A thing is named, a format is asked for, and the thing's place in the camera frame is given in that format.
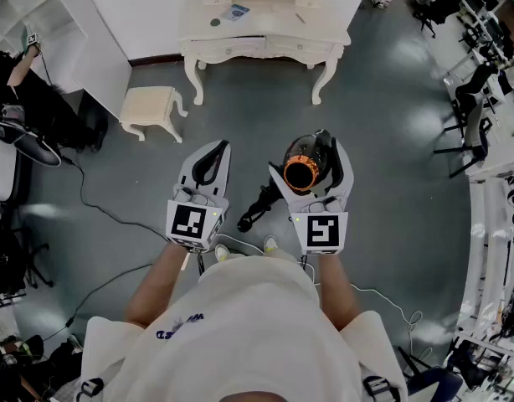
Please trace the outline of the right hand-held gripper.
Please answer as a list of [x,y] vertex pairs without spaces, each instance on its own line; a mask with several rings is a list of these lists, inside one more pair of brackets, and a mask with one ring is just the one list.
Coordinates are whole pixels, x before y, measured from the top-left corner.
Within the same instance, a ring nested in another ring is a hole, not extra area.
[[325,189],[328,197],[309,198],[303,201],[299,200],[306,196],[306,193],[297,192],[287,184],[281,167],[271,162],[268,165],[275,186],[289,204],[291,221],[303,255],[336,255],[343,250],[346,240],[346,201],[354,183],[352,164],[345,149],[335,137],[332,138],[327,157],[332,176],[332,183]]

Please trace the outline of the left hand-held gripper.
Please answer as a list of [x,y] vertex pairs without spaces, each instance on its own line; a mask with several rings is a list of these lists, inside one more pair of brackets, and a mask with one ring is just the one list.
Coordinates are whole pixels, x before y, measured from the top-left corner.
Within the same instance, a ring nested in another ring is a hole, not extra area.
[[183,162],[174,197],[167,202],[166,236],[195,252],[207,251],[225,221],[231,146],[210,142]]

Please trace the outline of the white dressing table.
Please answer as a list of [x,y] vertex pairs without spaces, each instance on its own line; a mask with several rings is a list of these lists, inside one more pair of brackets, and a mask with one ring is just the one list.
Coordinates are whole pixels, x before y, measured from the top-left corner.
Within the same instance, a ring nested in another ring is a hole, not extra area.
[[[235,22],[222,19],[222,12],[232,4],[249,8],[249,13]],[[210,25],[213,18],[220,20],[218,27]],[[321,90],[335,74],[351,39],[337,5],[330,0],[186,0],[179,13],[178,42],[197,106],[204,98],[198,72],[238,57],[288,58],[308,69],[323,64],[311,92],[311,102],[318,106]]]

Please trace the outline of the person's left forearm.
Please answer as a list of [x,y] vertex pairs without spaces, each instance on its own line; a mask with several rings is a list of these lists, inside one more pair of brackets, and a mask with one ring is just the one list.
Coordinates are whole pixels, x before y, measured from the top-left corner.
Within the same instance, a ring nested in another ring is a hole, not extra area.
[[147,328],[167,310],[187,255],[181,245],[169,243],[164,248],[131,297],[126,322]]

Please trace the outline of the person's right forearm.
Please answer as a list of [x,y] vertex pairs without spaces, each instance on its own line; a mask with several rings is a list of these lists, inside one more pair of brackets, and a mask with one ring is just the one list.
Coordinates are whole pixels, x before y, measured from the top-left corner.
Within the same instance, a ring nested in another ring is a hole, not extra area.
[[321,309],[341,331],[360,313],[351,282],[338,255],[319,255]]

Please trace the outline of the cream upholstered stool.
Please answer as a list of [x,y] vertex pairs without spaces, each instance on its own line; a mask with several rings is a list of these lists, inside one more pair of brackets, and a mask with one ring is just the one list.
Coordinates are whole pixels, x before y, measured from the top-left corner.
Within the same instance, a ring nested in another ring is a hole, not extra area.
[[171,121],[173,108],[180,117],[188,116],[183,109],[181,94],[171,86],[130,88],[126,92],[119,122],[124,131],[135,135],[140,142],[146,140],[143,127],[159,126],[171,134],[177,143],[182,143],[182,137]]

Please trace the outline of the person's white shirt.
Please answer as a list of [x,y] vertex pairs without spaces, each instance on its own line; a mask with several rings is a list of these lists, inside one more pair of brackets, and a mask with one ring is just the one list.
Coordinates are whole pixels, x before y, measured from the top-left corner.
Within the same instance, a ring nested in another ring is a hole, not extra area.
[[407,402],[381,317],[336,328],[291,260],[220,262],[150,326],[89,320],[79,402]]

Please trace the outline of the blue face mask packet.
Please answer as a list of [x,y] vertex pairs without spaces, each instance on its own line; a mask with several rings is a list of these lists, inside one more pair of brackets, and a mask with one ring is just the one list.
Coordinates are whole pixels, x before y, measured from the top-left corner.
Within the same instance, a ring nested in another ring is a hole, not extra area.
[[249,8],[238,4],[232,4],[222,12],[221,18],[235,22],[241,19],[247,13],[249,13]]

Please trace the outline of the grey office chair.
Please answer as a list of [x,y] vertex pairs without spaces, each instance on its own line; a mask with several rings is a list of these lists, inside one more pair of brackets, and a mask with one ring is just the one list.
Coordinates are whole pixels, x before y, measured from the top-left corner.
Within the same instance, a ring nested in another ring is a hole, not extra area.
[[489,151],[486,133],[491,129],[492,124],[490,120],[487,120],[487,128],[484,129],[482,126],[484,120],[484,105],[479,103],[467,116],[464,141],[462,145],[460,147],[433,150],[433,154],[447,154],[452,152],[468,152],[470,154],[471,160],[459,169],[453,171],[449,175],[449,178],[454,178],[458,174],[464,173],[467,169],[473,167],[477,163],[481,163],[486,160]]

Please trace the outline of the black office chair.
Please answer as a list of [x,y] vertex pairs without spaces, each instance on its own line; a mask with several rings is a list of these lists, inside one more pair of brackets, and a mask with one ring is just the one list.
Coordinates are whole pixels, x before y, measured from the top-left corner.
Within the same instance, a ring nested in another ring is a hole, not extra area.
[[469,114],[477,106],[477,95],[481,92],[487,80],[497,72],[498,69],[493,63],[487,62],[480,64],[475,69],[475,72],[470,80],[456,88],[456,115],[460,125],[466,125]]

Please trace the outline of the white rack with equipment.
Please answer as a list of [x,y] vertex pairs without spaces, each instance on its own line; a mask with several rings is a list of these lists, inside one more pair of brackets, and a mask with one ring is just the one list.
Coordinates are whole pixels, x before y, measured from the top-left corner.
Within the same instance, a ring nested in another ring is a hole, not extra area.
[[470,255],[445,367],[464,380],[453,402],[514,396],[514,173],[470,184]]

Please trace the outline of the long white desk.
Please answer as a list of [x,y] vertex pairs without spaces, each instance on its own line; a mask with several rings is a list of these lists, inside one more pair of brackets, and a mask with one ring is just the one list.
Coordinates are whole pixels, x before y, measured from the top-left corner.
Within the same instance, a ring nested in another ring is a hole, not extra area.
[[[494,14],[510,29],[514,43],[514,0],[497,0]],[[514,79],[514,63],[507,77]],[[490,151],[482,166],[467,171],[476,179],[514,170],[514,92],[501,96],[497,91],[491,95],[487,110],[493,123]]]

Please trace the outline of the white shelf unit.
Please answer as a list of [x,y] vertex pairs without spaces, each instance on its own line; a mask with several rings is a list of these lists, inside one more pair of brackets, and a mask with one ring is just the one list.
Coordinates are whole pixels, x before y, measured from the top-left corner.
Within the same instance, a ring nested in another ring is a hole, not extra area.
[[18,55],[30,34],[42,50],[32,70],[64,93],[81,90],[73,71],[86,35],[61,0],[0,0],[0,51]]

